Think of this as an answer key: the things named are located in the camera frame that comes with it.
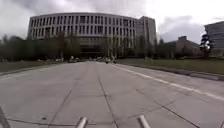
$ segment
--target building facade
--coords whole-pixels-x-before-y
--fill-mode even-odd
[[[159,44],[158,53],[167,58],[202,55],[199,44],[188,40],[187,36],[181,36],[178,40]]]
[[[98,45],[104,37],[116,37],[120,44],[128,38],[128,46],[133,47],[139,36],[154,44],[156,25],[154,19],[144,16],[136,19],[103,13],[57,13],[30,18],[30,38],[53,38],[60,34],[81,37],[81,45]]]
[[[224,49],[224,21],[205,25],[205,31],[214,44],[215,50]]]

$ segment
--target curved building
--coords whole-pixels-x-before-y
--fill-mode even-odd
[[[119,44],[129,39],[129,47],[137,37],[154,44],[156,39],[155,20],[140,19],[103,13],[56,13],[30,18],[28,36],[32,39],[65,36],[82,37],[81,45],[97,45],[102,37],[116,37]]]

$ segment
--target white road marking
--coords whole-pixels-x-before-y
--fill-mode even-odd
[[[176,83],[171,83],[171,82],[159,79],[159,78],[148,76],[148,75],[145,75],[145,74],[142,74],[142,73],[139,73],[139,72],[135,72],[135,71],[132,71],[132,70],[129,70],[129,69],[121,68],[121,67],[118,67],[118,66],[115,66],[115,65],[111,65],[111,66],[115,67],[115,68],[118,68],[118,69],[121,69],[121,70],[124,70],[124,71],[129,72],[129,73],[144,77],[144,78],[149,78],[149,79],[153,79],[155,81],[158,81],[158,82],[161,82],[161,83],[164,83],[164,84],[168,84],[168,85],[173,86],[173,87],[181,88],[181,89],[188,90],[188,91],[193,91],[193,92],[196,92],[198,94],[204,94],[204,95],[209,96],[211,98],[224,101],[224,97],[222,97],[222,96],[218,96],[218,95],[215,95],[215,94],[212,94],[212,93],[209,93],[209,92],[204,92],[204,91],[201,91],[201,90],[198,90],[198,89],[186,87],[186,86],[179,85],[179,84],[176,84]]]

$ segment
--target window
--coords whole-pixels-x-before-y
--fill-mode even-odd
[[[56,27],[56,35],[58,35],[58,27]]]
[[[74,24],[74,16],[72,16],[72,24]]]
[[[63,33],[65,33],[65,26],[63,26]]]
[[[59,34],[61,34],[61,26],[59,27]]]
[[[40,19],[40,26],[42,26],[42,19]]]
[[[104,33],[107,35],[107,27],[104,28]]]
[[[119,35],[119,34],[118,34],[118,33],[119,33],[118,28],[116,29],[116,31],[117,31],[117,35]]]
[[[54,36],[54,27],[51,29],[52,36]]]
[[[78,24],[78,22],[79,22],[79,17],[76,16],[76,18],[75,18],[75,23]]]
[[[125,36],[125,34],[126,34],[126,31],[125,31],[125,28],[123,28],[123,35]]]
[[[124,25],[124,26],[128,26],[128,20],[127,20],[127,19],[124,19],[124,20],[123,20],[123,25]]]
[[[85,16],[80,16],[80,23],[85,23],[86,17]]]
[[[131,20],[129,20],[129,27],[131,27]]]
[[[89,23],[89,16],[87,16],[87,24]]]
[[[120,35],[122,36],[122,28],[120,28]]]
[[[115,19],[113,18],[113,25],[115,25]]]
[[[98,34],[103,34],[103,26],[98,26]]]
[[[60,21],[60,17],[58,16],[57,24],[59,24],[59,23],[60,23],[59,21]]]
[[[93,16],[91,16],[91,24],[93,24]]]
[[[67,32],[70,34],[70,26],[67,27]]]
[[[36,20],[34,20],[34,25],[33,26],[36,27]]]
[[[75,34],[78,33],[78,26],[75,26]]]
[[[135,37],[135,30],[133,30],[133,36]]]
[[[97,16],[95,16],[95,24],[97,24]]]
[[[86,33],[89,34],[89,26],[86,28]]]
[[[31,20],[31,22],[30,22],[30,26],[33,27],[33,20]]]
[[[71,31],[70,32],[71,32],[71,34],[73,34],[73,26],[71,26]]]
[[[47,23],[46,23],[46,25],[48,25],[49,24],[49,18],[47,18]]]
[[[122,19],[120,19],[120,26],[122,26]]]
[[[115,35],[115,28],[113,27],[113,35]]]
[[[37,19],[37,27],[38,27],[38,25],[39,25],[39,19]]]
[[[109,35],[111,34],[111,27],[109,27]]]
[[[83,34],[86,34],[86,26],[82,26],[82,32],[83,32]]]
[[[103,17],[101,16],[101,24],[103,24]]]
[[[95,26],[95,32],[94,32],[94,34],[97,34],[97,30],[96,29],[97,29],[97,27]]]
[[[71,16],[68,17],[68,24],[71,22]]]
[[[98,19],[97,24],[100,24],[100,16],[98,16],[97,19]]]
[[[107,24],[107,17],[105,17],[105,21],[104,22],[105,22],[105,24]]]
[[[128,31],[128,29],[126,29],[126,31],[127,31],[127,33],[126,33],[126,34],[127,34],[127,36],[128,36],[128,32],[129,32],[129,31]]]
[[[63,20],[63,16],[61,16],[61,21],[60,21],[60,24],[62,24],[62,20]]]
[[[47,25],[47,19],[46,18],[43,19],[43,25]]]
[[[55,24],[55,17],[53,17],[53,23],[52,24]]]
[[[135,21],[133,21],[132,23],[133,23],[133,25],[132,25],[132,26],[133,26],[133,27],[135,27]]]
[[[118,19],[116,19],[116,25],[118,25]]]
[[[109,18],[109,24],[111,24],[111,18]]]
[[[90,34],[93,34],[93,26],[91,26]]]
[[[82,26],[79,26],[79,34],[82,33]]]
[[[64,24],[66,24],[67,16],[64,16]]]
[[[41,36],[44,36],[44,28],[41,30]]]
[[[50,17],[50,25],[52,24],[52,17]]]

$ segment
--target cloudy sky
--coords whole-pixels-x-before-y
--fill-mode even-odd
[[[199,43],[204,24],[224,20],[223,5],[223,0],[0,0],[0,38],[26,37],[30,16],[74,11],[149,16],[166,41],[186,35]]]

